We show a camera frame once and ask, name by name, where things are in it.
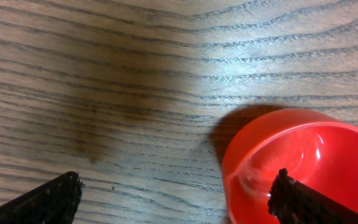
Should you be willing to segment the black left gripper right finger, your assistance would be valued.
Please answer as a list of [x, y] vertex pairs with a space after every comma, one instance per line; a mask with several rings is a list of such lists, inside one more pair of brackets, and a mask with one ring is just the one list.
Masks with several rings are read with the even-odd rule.
[[268, 212], [280, 224], [358, 224], [358, 213], [280, 169], [269, 191]]

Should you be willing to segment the red scoop blue handle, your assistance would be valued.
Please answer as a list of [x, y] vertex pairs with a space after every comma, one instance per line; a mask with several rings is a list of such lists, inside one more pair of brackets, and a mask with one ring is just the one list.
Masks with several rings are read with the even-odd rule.
[[358, 213], [358, 127], [326, 114], [284, 109], [246, 124], [229, 143], [222, 172], [233, 223], [276, 223], [268, 212], [280, 169]]

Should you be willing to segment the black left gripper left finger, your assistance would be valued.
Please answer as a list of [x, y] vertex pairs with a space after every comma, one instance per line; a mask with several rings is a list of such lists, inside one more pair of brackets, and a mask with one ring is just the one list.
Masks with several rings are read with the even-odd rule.
[[0, 206], [0, 224], [72, 224], [82, 196], [78, 173], [69, 171]]

